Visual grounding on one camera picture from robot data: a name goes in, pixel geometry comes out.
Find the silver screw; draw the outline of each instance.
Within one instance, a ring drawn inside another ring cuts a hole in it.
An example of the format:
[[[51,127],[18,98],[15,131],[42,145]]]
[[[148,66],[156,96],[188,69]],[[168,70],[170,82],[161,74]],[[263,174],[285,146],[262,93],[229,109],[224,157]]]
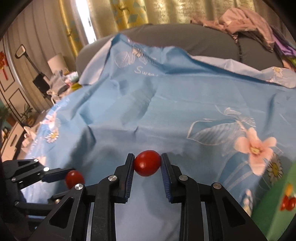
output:
[[[78,184],[75,185],[76,190],[80,190],[82,188],[83,188],[83,185],[81,183],[78,183]]]
[[[187,180],[188,180],[188,176],[186,176],[186,175],[181,175],[181,176],[179,177],[179,179],[180,179],[181,181],[187,181]]]
[[[220,189],[222,186],[221,186],[220,183],[214,183],[214,184],[213,184],[213,187],[214,187],[215,189]]]
[[[116,181],[117,177],[115,175],[111,175],[108,177],[108,180],[113,182],[113,181]]]

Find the red hanging ornament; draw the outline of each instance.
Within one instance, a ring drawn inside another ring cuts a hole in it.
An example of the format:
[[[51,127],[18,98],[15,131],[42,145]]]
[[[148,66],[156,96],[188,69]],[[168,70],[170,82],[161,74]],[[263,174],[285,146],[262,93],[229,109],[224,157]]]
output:
[[[8,66],[8,63],[7,63],[4,52],[1,51],[0,52],[0,69],[3,70],[3,74],[4,74],[5,79],[8,80],[8,77],[7,77],[6,71],[4,69],[4,66]]]

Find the cylindrical white object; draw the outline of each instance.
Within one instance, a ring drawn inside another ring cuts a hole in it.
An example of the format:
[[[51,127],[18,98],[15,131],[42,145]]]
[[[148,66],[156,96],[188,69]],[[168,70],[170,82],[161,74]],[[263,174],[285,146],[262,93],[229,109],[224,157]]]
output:
[[[68,67],[61,53],[58,53],[56,56],[48,60],[47,63],[52,73],[56,72],[57,70],[62,70],[63,75],[66,75],[69,73]]]

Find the gray cloth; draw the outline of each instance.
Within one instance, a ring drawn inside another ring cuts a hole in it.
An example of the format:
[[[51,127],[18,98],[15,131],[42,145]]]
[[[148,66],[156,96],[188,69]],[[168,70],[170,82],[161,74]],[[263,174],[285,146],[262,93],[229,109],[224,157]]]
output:
[[[239,61],[239,49],[225,33],[194,24],[146,24],[121,31],[132,41],[148,46],[177,46],[191,55],[234,59]],[[76,58],[76,67],[81,76],[86,65],[101,47],[114,35],[100,38],[85,46]]]
[[[57,70],[49,80],[49,87],[52,91],[60,95],[64,91],[66,91],[69,86],[65,84],[66,77],[63,75],[62,70]]]
[[[284,67],[281,58],[275,51],[268,51],[256,40],[239,34],[238,43],[240,46],[240,61],[242,63],[257,70],[270,67]]]

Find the drawer handle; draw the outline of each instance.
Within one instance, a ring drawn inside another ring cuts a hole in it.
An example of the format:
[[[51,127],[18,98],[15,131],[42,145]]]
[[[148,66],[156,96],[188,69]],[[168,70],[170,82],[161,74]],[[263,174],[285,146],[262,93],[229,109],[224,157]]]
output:
[[[13,138],[13,140],[12,140],[12,142],[11,142],[10,146],[13,146],[13,144],[14,144],[14,142],[15,142],[16,138],[17,138],[17,135],[15,135],[15,137]]]

